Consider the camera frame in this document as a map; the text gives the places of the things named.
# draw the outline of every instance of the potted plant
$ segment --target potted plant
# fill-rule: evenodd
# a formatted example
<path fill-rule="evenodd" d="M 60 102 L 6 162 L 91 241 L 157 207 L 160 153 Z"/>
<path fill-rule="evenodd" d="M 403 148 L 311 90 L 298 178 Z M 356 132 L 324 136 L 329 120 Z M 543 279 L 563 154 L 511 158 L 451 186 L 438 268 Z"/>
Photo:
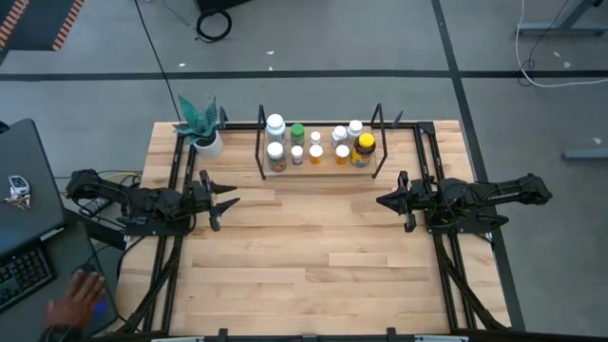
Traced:
<path fill-rule="evenodd" d="M 186 123 L 174 125 L 176 132 L 188 139 L 203 157 L 214 158 L 221 152 L 218 132 L 216 99 L 204 111 L 198 112 L 190 102 L 180 96 L 181 112 Z"/>

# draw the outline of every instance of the keyboard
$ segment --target keyboard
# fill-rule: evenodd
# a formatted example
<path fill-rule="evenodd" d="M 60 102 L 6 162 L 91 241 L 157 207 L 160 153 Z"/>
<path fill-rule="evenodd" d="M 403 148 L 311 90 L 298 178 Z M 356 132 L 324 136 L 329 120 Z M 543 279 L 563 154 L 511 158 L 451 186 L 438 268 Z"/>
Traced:
<path fill-rule="evenodd" d="M 0 257 L 0 313 L 54 278 L 40 241 Z"/>

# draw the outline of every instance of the succulent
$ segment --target succulent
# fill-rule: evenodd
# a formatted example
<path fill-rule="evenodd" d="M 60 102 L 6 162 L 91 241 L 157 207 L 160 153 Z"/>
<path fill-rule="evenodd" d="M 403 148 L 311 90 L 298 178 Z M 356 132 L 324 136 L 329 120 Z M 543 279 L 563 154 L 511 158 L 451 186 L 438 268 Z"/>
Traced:
<path fill-rule="evenodd" d="M 215 131 L 218 128 L 218 108 L 216 98 L 209 106 L 198 112 L 188 100 L 180 96 L 181 113 L 186 123 L 174 125 L 176 132 L 188 138 L 188 143 L 212 143 L 215 138 Z"/>

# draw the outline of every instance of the white bottle cap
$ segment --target white bottle cap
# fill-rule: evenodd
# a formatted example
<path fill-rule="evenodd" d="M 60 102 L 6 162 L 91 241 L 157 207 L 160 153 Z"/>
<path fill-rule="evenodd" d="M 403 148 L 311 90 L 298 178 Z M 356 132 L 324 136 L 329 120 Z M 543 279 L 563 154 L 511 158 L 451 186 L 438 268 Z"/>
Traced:
<path fill-rule="evenodd" d="M 272 129 L 279 129 L 283 125 L 283 117 L 279 114 L 273 114 L 266 119 L 266 124 Z"/>
<path fill-rule="evenodd" d="M 339 125 L 336 126 L 333 129 L 333 135 L 337 138 L 337 139 L 344 139 L 346 138 L 346 128 L 344 128 L 343 125 Z"/>
<path fill-rule="evenodd" d="M 346 145 L 339 145 L 335 148 L 335 155 L 340 158 L 347 158 L 351 150 Z"/>
<path fill-rule="evenodd" d="M 319 145 L 312 145 L 310 152 L 311 157 L 319 158 L 323 155 L 323 147 Z"/>
<path fill-rule="evenodd" d="M 271 142 L 268 144 L 268 156 L 272 159 L 283 157 L 283 145 L 280 142 Z"/>
<path fill-rule="evenodd" d="M 363 129 L 363 124 L 358 120 L 353 120 L 349 124 L 349 128 L 353 132 L 360 132 Z"/>
<path fill-rule="evenodd" d="M 319 133 L 317 131 L 311 133 L 311 140 L 313 142 L 316 142 L 316 143 L 320 142 L 321 141 L 321 133 Z"/>
<path fill-rule="evenodd" d="M 292 147 L 292 156 L 293 157 L 302 157 L 304 154 L 304 149 L 301 146 Z"/>

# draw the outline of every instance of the white pot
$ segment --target white pot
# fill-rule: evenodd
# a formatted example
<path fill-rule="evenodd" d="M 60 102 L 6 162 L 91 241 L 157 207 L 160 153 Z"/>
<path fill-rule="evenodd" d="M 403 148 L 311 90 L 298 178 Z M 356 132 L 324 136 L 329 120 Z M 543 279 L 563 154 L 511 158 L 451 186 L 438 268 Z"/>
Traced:
<path fill-rule="evenodd" d="M 216 132 L 216 139 L 208 146 L 198 146 L 194 144 L 194 147 L 197 149 L 197 152 L 204 158 L 214 158 L 217 157 L 221 153 L 221 148 L 223 147 L 223 143 L 221 142 L 221 136 L 219 132 Z"/>

